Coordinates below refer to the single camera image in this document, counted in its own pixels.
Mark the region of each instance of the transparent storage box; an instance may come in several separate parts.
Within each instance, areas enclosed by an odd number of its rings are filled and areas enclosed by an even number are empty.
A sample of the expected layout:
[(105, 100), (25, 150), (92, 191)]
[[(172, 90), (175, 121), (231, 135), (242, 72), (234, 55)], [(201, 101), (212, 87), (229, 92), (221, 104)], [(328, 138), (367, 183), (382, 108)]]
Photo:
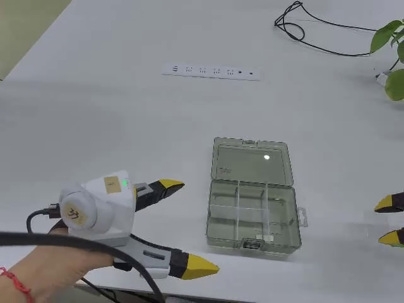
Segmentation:
[(285, 143), (215, 138), (211, 178), (209, 245), (281, 255), (300, 248), (307, 218)]

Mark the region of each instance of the black cable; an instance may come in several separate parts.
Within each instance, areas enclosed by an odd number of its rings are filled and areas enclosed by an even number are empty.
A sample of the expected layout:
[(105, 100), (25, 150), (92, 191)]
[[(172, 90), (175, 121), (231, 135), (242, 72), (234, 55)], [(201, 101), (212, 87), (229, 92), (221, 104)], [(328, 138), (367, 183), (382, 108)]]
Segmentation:
[[(366, 27), (353, 27), (350, 25), (342, 25), (342, 24), (338, 24), (338, 23), (334, 23), (334, 22), (330, 22), (330, 21), (326, 21), (323, 19), (320, 19), (314, 15), (312, 15), (310, 12), (308, 12), (308, 10), (306, 10), (306, 8), (303, 6), (303, 3), (300, 1), (295, 1), (293, 2), (290, 6), (288, 6), (288, 8), (283, 12), (282, 15), (280, 15), (274, 22), (274, 26), (281, 29), (282, 31), (284, 31), (291, 39), (298, 41), (300, 43), (303, 43), (305, 45), (308, 45), (310, 47), (313, 47), (315, 49), (319, 49), (321, 51), (327, 52), (329, 54), (334, 54), (334, 55), (339, 55), (339, 56), (345, 56), (345, 57), (364, 57), (364, 56), (368, 56), (371, 53), (370, 52), (365, 52), (363, 54), (344, 54), (342, 52), (335, 52), (333, 50), (329, 50), (329, 49), (325, 49), (323, 47), (320, 46), (316, 46), (314, 44), (308, 43), (306, 41), (303, 41), (303, 39), (306, 37), (306, 32), (304, 31), (304, 29), (296, 24), (296, 23), (292, 23), (292, 22), (285, 22), (285, 17), (293, 10), (297, 9), (297, 8), (302, 8), (310, 17), (316, 19), (317, 21), (321, 21), (330, 25), (334, 25), (336, 27), (343, 27), (343, 28), (354, 28), (357, 30), (367, 30), (370, 32), (376, 32), (377, 30), (371, 29), (371, 28), (366, 28)], [(294, 34), (290, 33), (287, 29), (286, 29), (286, 25), (292, 25), (294, 27), (297, 27), (301, 32), (302, 32), (302, 36), (301, 38), (296, 37)]]
[(130, 255), (105, 244), (89, 241), (82, 238), (66, 236), (66, 235), (52, 235), (52, 234), (25, 234), (21, 232), (0, 232), (0, 246), (62, 246), (73, 247), (78, 249), (90, 249), (100, 253), (106, 253), (110, 256), (118, 258), (122, 261), (129, 263), (136, 269), (146, 280), (147, 284), (153, 290), (158, 302), (164, 303), (164, 297), (159, 287), (154, 282), (152, 276), (146, 268), (139, 263), (139, 261), (132, 258)]
[[(49, 206), (49, 208), (44, 208), (43, 210), (37, 210), (35, 212), (33, 212), (31, 215), (28, 216), (27, 218), (27, 230), (29, 234), (32, 234), (32, 218), (37, 216), (37, 215), (49, 215), (49, 218), (60, 218), (60, 207), (59, 204), (51, 204)], [(111, 292), (114, 294), (114, 297), (111, 297), (109, 294), (105, 293), (101, 288), (95, 286), (93, 283), (91, 283), (90, 281), (88, 281), (86, 278), (81, 278), (81, 281), (83, 281), (84, 283), (86, 283), (89, 287), (91, 287), (92, 289), (94, 289), (96, 292), (98, 292), (100, 295), (103, 295), (105, 298), (111, 300), (114, 303), (120, 303), (116, 297), (116, 293), (111, 290)], [(147, 298), (150, 299), (149, 302), (152, 303), (156, 303), (158, 301), (153, 300), (151, 298)]]
[(389, 68), (389, 71), (393, 70), (393, 68), (396, 67), (397, 63), (400, 61), (400, 58), (397, 59), (397, 61), (393, 64), (392, 67)]
[(49, 209), (44, 208), (43, 210), (37, 210), (33, 212), (31, 215), (28, 216), (27, 218), (27, 231), (31, 234), (32, 233), (32, 228), (31, 228), (31, 221), (32, 218), (37, 216), (37, 215), (48, 215), (49, 214)]
[(103, 295), (105, 298), (111, 300), (114, 303), (120, 303), (117, 298), (116, 298), (116, 294), (114, 291), (111, 290), (111, 292), (114, 294), (114, 297), (111, 297), (109, 294), (107, 294), (106, 292), (104, 292), (103, 290), (101, 290), (100, 288), (98, 288), (97, 286), (95, 286), (93, 283), (91, 283), (90, 281), (88, 281), (86, 278), (81, 278), (81, 281), (83, 281), (84, 283), (86, 283), (89, 287), (91, 287), (92, 289), (94, 289), (96, 292), (98, 292), (100, 295)]
[(135, 292), (130, 292), (128, 290), (120, 290), (120, 291), (124, 292), (125, 294), (128, 294), (128, 295), (133, 295), (135, 297), (138, 297), (138, 298), (140, 298), (140, 299), (142, 299), (144, 301), (150, 302), (150, 303), (157, 303), (157, 301), (155, 299), (147, 297), (145, 295), (140, 295), (140, 294), (137, 294)]
[(106, 291), (106, 292), (112, 292), (112, 295), (114, 295), (114, 299), (115, 299), (115, 300), (118, 299), (118, 297), (116, 296), (116, 291), (115, 291), (115, 290), (104, 288), (104, 291)]

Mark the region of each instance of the red bracelet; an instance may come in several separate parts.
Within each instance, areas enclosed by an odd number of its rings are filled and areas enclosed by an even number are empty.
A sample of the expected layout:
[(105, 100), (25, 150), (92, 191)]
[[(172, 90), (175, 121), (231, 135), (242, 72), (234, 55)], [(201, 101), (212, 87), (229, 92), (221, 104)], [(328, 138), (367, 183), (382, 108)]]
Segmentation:
[(7, 271), (6, 268), (0, 267), (0, 270), (3, 271), (0, 276), (4, 275), (4, 276), (12, 279), (15, 288), (17, 288), (17, 290), (19, 290), (20, 292), (22, 292), (25, 295), (25, 297), (27, 298), (27, 302), (33, 303), (33, 298), (30, 294), (31, 290), (29, 288), (26, 288), (20, 281), (18, 281), (17, 277), (13, 273), (10, 273), (9, 271)]

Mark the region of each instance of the box lid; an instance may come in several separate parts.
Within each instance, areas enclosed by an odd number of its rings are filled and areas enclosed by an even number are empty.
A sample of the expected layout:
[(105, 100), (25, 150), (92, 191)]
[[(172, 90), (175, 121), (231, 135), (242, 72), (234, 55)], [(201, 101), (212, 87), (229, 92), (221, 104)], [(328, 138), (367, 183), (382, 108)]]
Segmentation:
[(293, 185), (286, 143), (215, 138), (212, 179)]

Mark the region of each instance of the power strip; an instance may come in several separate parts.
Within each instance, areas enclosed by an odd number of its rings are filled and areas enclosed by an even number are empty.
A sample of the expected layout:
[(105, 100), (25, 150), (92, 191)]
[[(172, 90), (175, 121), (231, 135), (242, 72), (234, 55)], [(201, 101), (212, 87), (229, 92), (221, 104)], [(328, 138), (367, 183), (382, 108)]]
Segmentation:
[(164, 64), (162, 74), (171, 76), (188, 76), (233, 80), (261, 80), (261, 73), (257, 69), (244, 69), (230, 66), (204, 66), (184, 63), (166, 63)]

